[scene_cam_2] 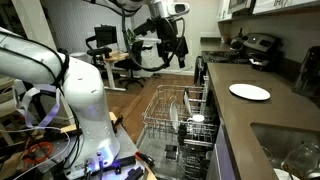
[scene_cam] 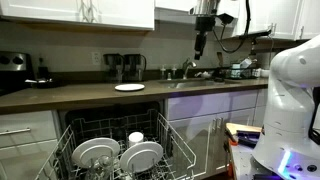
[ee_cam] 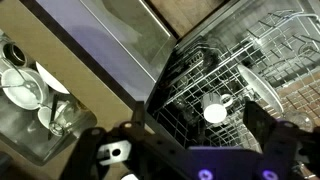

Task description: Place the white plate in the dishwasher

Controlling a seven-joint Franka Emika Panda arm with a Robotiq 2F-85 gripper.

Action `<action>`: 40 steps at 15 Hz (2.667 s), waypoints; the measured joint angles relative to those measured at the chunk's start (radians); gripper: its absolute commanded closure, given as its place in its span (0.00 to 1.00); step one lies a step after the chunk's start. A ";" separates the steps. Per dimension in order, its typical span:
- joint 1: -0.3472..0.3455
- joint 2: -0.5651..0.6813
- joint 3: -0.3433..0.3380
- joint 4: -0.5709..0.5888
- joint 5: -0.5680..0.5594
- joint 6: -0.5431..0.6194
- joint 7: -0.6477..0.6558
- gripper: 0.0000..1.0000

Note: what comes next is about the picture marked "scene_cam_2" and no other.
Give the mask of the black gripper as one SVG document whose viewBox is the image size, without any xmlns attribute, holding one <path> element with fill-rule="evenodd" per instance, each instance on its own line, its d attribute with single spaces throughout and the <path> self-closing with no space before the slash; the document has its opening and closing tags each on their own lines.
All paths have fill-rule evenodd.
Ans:
<svg viewBox="0 0 320 180">
<path fill-rule="evenodd" d="M 176 20 L 160 18 L 156 22 L 157 36 L 161 42 L 157 45 L 158 56 L 169 67 L 173 56 L 178 58 L 180 68 L 185 67 L 185 56 L 189 53 L 184 31 L 178 37 Z"/>
</svg>

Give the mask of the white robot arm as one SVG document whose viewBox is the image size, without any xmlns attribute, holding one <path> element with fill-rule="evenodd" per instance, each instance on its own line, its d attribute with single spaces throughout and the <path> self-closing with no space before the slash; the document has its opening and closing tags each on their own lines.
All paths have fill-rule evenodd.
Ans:
<svg viewBox="0 0 320 180">
<path fill-rule="evenodd" d="M 66 178 L 75 180 L 87 169 L 96 172 L 111 166 L 120 143 L 112 128 L 99 70 L 6 29 L 0 36 L 0 74 L 33 85 L 17 102 L 17 110 L 27 115 L 31 98 L 42 90 L 51 90 L 58 99 L 66 100 L 80 124 L 80 145 L 70 153 Z"/>
</svg>

